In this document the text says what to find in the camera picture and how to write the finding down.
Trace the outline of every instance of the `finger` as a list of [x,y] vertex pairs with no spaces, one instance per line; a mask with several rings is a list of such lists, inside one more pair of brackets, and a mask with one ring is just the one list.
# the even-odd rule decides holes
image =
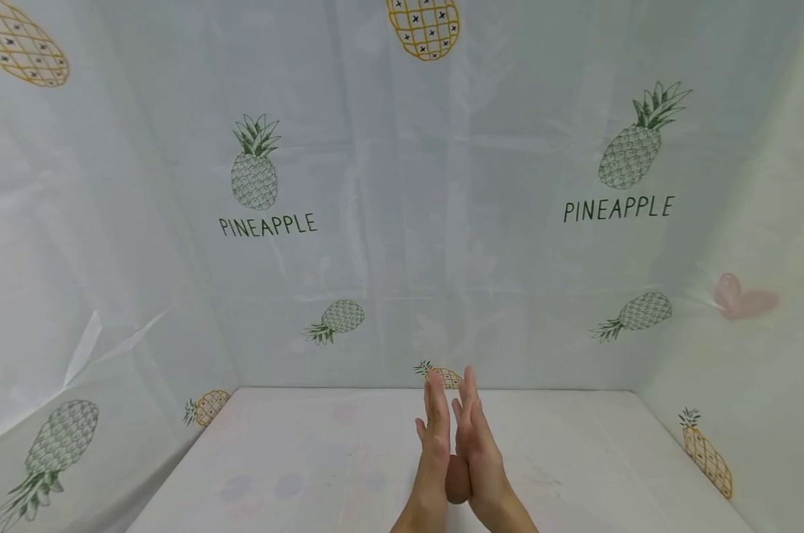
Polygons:
[[473,371],[473,366],[468,365],[464,369],[464,378],[467,381],[467,393],[470,397],[470,403],[479,399],[479,388],[476,387],[476,372]]
[[426,407],[426,422],[431,426],[432,425],[432,393],[430,389],[429,382],[431,381],[431,376],[429,379],[426,380],[425,385],[423,385],[423,403]]
[[417,436],[420,438],[420,444],[426,443],[426,423],[423,422],[423,419],[418,418],[414,420],[414,423],[417,424]]
[[494,436],[491,433],[491,426],[488,426],[488,419],[485,418],[485,411],[482,410],[482,400],[477,399],[470,413],[470,423],[473,431],[482,444],[489,444],[496,447]]
[[443,377],[434,372],[429,378],[429,388],[431,389],[432,421],[435,423],[435,435],[446,436],[446,442],[450,437],[450,408],[446,403],[446,391],[443,389]]
[[467,381],[465,380],[465,378],[461,378],[458,381],[458,396],[460,396],[460,401],[462,402],[462,404],[464,402],[464,398],[466,397],[465,396],[466,392],[467,392]]
[[473,403],[476,400],[476,383],[474,380],[473,368],[468,365],[464,369],[464,378],[462,383],[464,387],[460,389],[460,404],[463,408],[463,415],[465,420],[470,420],[470,409],[473,408]]
[[452,411],[456,415],[456,424],[460,424],[460,422],[463,420],[464,409],[460,405],[458,398],[452,399]]

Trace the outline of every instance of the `pineapple leaves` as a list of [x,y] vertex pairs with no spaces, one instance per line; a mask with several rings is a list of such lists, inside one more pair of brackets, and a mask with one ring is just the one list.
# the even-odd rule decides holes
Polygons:
[[233,135],[237,136],[240,146],[243,147],[243,153],[254,153],[254,150],[251,150],[251,144],[246,142],[245,138],[243,137],[243,135],[245,135],[244,133],[233,130]]
[[420,364],[414,366],[415,372],[420,376],[428,375],[429,372],[432,370],[432,362],[431,361],[420,361]]
[[636,125],[637,126],[644,126],[645,125],[645,113],[642,111],[642,104],[639,103],[638,100],[633,100],[633,107],[636,107]]
[[680,419],[681,426],[695,427],[698,426],[698,419],[701,418],[701,415],[698,409],[683,408],[682,413],[678,414],[677,417]]
[[26,505],[24,509],[26,514],[26,520],[32,522],[34,520],[34,517],[38,516],[38,496],[33,495],[32,499],[28,501],[28,505]]
[[654,108],[660,106],[660,97],[662,96],[663,86],[660,82],[657,82],[654,88],[654,94],[651,95],[651,103],[654,105]]
[[597,338],[601,343],[615,341],[622,327],[624,327],[618,319],[606,321],[606,324],[598,324],[598,326],[600,326],[598,329],[592,330],[594,333],[592,338]]
[[191,421],[195,420],[195,411],[198,410],[198,404],[195,404],[195,401],[189,398],[187,404],[185,404],[185,413],[183,414],[183,423],[187,426],[191,426]]
[[[671,85],[671,87],[667,90],[663,91],[659,106],[654,106],[653,113],[648,115],[648,124],[646,127],[648,127],[650,130],[659,130],[662,126],[672,123],[673,120],[669,117],[671,117],[672,114],[685,109],[685,107],[675,106],[677,106],[678,103],[683,100],[683,98],[691,93],[692,89],[684,90],[681,93],[674,92],[679,86],[680,82],[677,82],[676,84]],[[656,93],[656,90],[661,89],[662,84],[657,82],[657,87],[654,89],[654,94]]]
[[650,106],[648,105],[648,101],[647,101],[647,99],[646,99],[645,101],[643,101],[643,102],[642,102],[642,114],[643,114],[645,117],[650,117],[650,116],[651,116],[651,113],[653,113],[653,112],[654,112],[654,111],[653,111],[653,110],[650,108]]
[[272,147],[275,141],[281,137],[272,136],[275,127],[278,126],[278,120],[271,124],[266,123],[265,114],[260,118],[252,120],[249,116],[243,115],[245,122],[237,122],[237,130],[233,134],[237,136],[243,153],[246,155],[254,155],[256,157],[268,156],[275,148]]
[[36,496],[42,507],[50,506],[50,490],[47,487],[41,485],[41,488],[36,492]]
[[328,341],[334,344],[334,330],[322,324],[312,324],[311,327],[308,327],[304,336],[307,341],[313,341],[317,346],[319,344],[328,344]]

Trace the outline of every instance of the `wall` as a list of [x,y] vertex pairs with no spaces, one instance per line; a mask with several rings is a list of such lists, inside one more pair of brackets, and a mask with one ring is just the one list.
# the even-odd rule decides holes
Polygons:
[[[689,315],[666,331],[640,396],[679,442],[677,414],[700,410],[700,431],[731,470],[732,503],[757,533],[804,533],[804,44],[760,137],[695,264]],[[726,272],[756,318],[708,307]],[[759,291],[777,292],[778,307],[759,315]]]
[[65,1],[19,7],[70,78],[41,88],[0,68],[0,506],[32,450],[66,451],[38,439],[50,415],[85,400],[98,407],[91,444],[59,472],[64,492],[15,528],[103,532],[198,435],[185,402],[237,380],[173,199],[133,146],[144,130],[93,38],[99,18]]
[[[150,178],[183,209],[246,385],[414,386],[425,359],[473,363],[485,386],[633,389],[677,327],[687,265],[777,97],[804,1],[458,6],[463,38],[419,61],[385,1],[99,5],[166,170]],[[607,187],[600,158],[658,80],[693,90],[686,109],[647,178]],[[232,191],[232,130],[263,113],[279,121],[278,194],[252,209]],[[642,197],[655,207],[639,215],[566,215]],[[308,215],[315,231],[262,230]],[[592,338],[656,291],[675,318]],[[364,322],[306,342],[344,298]]]

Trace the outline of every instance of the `pineapple text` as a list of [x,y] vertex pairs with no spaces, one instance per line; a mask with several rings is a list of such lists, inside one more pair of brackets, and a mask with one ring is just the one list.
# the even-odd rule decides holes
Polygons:
[[221,231],[228,237],[265,237],[266,235],[280,235],[286,232],[287,235],[294,232],[317,231],[314,228],[311,217],[313,213],[307,213],[303,219],[299,215],[283,215],[283,217],[269,217],[268,222],[261,218],[257,222],[254,218],[219,218]]
[[654,208],[659,208],[656,196],[628,196],[627,198],[616,198],[615,201],[610,198],[601,198],[600,200],[582,201],[582,202],[569,202],[565,204],[565,215],[563,223],[567,219],[573,218],[574,222],[580,220],[609,220],[610,218],[638,218],[638,217],[668,217],[670,215],[671,201],[674,196],[666,196],[666,201],[659,212],[655,212]]

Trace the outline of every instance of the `yellow pineapple illustration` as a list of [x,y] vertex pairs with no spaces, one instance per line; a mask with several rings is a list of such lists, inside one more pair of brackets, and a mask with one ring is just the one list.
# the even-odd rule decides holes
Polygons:
[[38,87],[64,85],[70,76],[70,65],[58,45],[7,0],[0,0],[0,67]]
[[414,366],[414,371],[420,376],[423,376],[424,381],[429,379],[429,372],[432,370],[440,372],[440,375],[443,377],[443,387],[445,389],[457,389],[458,386],[460,386],[460,376],[450,369],[436,369],[432,366],[431,361],[420,361],[420,364]]
[[454,0],[386,0],[396,37],[409,54],[435,61],[450,53],[460,21]]
[[201,427],[207,427],[229,399],[230,394],[224,391],[210,391],[204,394],[204,396],[201,396],[198,402],[193,402],[193,400],[189,399],[185,406],[183,422],[185,422],[185,425],[189,426],[194,420],[195,424]]
[[698,409],[684,409],[678,417],[680,425],[683,426],[683,448],[686,449],[686,454],[716,485],[725,498],[732,499],[734,497],[734,481],[731,470],[728,469],[722,455],[698,430],[698,419],[701,418]]

